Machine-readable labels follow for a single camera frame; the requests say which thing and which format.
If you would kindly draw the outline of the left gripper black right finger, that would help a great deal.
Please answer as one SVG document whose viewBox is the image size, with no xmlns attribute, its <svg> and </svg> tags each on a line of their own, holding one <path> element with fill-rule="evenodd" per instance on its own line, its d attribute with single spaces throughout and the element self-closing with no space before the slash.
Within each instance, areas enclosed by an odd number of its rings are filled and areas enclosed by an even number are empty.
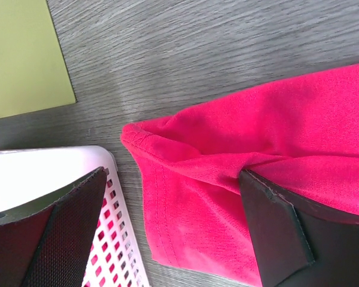
<svg viewBox="0 0 359 287">
<path fill-rule="evenodd" d="M 250 170 L 239 185 L 263 286 L 359 286 L 359 215 Z"/>
</svg>

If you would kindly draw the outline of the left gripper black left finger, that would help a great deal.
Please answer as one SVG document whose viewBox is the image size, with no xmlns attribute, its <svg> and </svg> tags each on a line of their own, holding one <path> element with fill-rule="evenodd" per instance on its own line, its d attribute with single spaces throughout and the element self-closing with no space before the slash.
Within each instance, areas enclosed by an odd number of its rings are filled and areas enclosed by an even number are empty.
<svg viewBox="0 0 359 287">
<path fill-rule="evenodd" d="M 81 286 L 107 173 L 0 211 L 0 286 Z"/>
</svg>

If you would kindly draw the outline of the pink red t-shirt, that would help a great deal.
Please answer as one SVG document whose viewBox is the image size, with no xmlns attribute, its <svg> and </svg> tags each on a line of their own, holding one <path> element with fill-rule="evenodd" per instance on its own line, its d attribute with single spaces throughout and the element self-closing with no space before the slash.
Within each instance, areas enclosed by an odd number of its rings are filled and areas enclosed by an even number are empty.
<svg viewBox="0 0 359 287">
<path fill-rule="evenodd" d="M 121 142 L 141 171 L 153 259 L 260 286 L 239 172 L 359 215 L 359 64 L 128 124 Z"/>
</svg>

